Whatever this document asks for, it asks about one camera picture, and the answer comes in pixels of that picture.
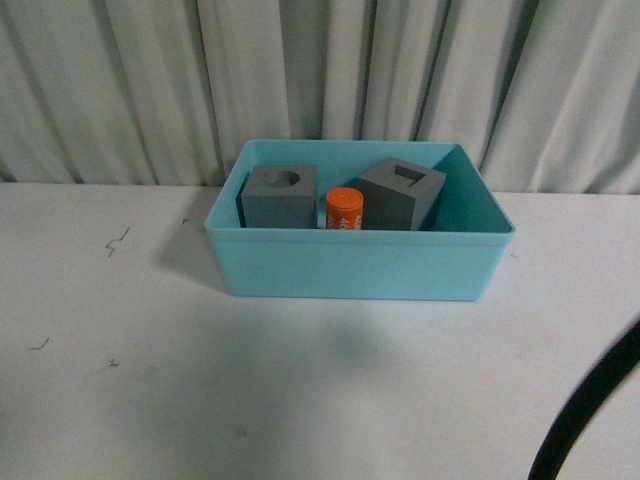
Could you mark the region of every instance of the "black wire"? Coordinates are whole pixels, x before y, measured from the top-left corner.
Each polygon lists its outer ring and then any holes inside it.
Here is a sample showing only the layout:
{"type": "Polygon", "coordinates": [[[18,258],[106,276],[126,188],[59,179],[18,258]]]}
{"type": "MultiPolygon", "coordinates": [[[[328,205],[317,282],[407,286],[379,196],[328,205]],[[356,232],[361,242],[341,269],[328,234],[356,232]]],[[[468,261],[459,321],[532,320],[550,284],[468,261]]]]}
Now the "black wire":
{"type": "Polygon", "coordinates": [[[616,387],[640,361],[640,317],[573,392],[536,455],[529,480],[554,480],[569,450],[616,387]]]}

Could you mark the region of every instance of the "gray cube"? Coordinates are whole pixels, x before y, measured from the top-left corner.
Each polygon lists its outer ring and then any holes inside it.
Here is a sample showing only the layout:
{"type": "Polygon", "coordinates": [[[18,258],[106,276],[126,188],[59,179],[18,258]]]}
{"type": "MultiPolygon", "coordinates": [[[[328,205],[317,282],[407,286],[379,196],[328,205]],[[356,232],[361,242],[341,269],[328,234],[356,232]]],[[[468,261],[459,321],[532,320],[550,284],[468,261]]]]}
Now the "gray cube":
{"type": "Polygon", "coordinates": [[[245,226],[317,228],[315,165],[257,165],[240,198],[245,226]]]}
{"type": "Polygon", "coordinates": [[[428,230],[436,221],[446,174],[398,158],[358,176],[363,230],[428,230]]]}

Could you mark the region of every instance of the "white tabletop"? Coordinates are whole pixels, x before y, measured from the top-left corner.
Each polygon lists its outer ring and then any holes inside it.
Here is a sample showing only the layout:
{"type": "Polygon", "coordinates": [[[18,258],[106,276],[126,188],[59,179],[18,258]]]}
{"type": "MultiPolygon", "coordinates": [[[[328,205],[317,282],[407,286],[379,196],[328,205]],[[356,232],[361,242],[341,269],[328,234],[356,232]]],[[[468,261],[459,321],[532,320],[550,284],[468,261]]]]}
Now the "white tabletop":
{"type": "MultiPolygon", "coordinates": [[[[515,239],[447,303],[231,297],[216,194],[0,185],[0,478],[525,479],[640,310],[640,197],[497,195],[515,239]]],[[[636,371],[560,478],[638,478],[639,412],[636,371]]]]}

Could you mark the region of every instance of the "plastic storage bin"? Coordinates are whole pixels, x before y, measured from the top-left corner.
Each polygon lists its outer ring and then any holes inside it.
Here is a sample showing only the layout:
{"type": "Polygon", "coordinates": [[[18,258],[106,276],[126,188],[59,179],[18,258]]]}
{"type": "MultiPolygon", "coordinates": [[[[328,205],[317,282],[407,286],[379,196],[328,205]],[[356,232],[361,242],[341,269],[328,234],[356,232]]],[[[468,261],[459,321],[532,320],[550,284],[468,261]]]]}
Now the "plastic storage bin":
{"type": "Polygon", "coordinates": [[[232,295],[467,301],[482,297],[515,231],[457,144],[325,140],[247,142],[205,227],[232,295]],[[434,227],[325,230],[327,192],[389,157],[447,174],[434,227]],[[317,230],[242,227],[239,194],[259,164],[317,165],[317,230]]]}

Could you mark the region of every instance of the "white curtain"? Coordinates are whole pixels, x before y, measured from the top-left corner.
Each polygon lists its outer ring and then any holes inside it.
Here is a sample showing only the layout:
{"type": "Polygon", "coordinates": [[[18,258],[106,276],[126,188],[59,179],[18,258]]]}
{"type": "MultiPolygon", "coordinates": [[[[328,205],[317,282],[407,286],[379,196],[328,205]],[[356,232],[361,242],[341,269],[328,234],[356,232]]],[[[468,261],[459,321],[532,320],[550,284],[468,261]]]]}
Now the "white curtain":
{"type": "Polygon", "coordinates": [[[0,0],[4,181],[220,185],[251,138],[640,193],[637,0],[0,0]]]}

